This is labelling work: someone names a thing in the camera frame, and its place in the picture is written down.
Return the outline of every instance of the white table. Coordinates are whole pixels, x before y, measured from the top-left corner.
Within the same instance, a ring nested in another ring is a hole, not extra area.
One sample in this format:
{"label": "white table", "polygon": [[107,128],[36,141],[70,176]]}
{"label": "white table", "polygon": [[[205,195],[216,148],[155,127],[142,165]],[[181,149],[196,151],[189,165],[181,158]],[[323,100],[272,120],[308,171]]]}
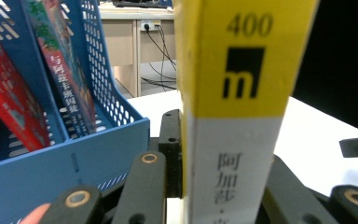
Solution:
{"label": "white table", "polygon": [[[159,135],[162,114],[181,105],[178,91],[130,99],[150,119],[150,134]],[[358,137],[358,129],[294,98],[289,99],[275,147],[279,156],[307,187],[329,196],[334,186],[358,186],[358,158],[344,159],[338,141]],[[180,200],[168,200],[167,223],[180,223]]]}
{"label": "white table", "polygon": [[[141,21],[161,21],[167,50],[175,59],[173,11],[159,8],[99,6],[109,62],[115,67],[115,78],[134,96],[141,95],[140,63],[159,62],[162,53],[146,32]],[[158,31],[149,33],[163,49]]]}

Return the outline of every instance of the wall socket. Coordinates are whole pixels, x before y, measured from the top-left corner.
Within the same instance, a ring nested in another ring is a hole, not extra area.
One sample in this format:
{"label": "wall socket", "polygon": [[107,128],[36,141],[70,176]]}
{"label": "wall socket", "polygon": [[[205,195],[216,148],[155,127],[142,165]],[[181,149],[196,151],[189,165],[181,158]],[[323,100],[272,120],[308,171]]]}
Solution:
{"label": "wall socket", "polygon": [[141,21],[141,31],[146,31],[145,25],[149,25],[149,31],[157,31],[158,25],[161,25],[161,21]]}

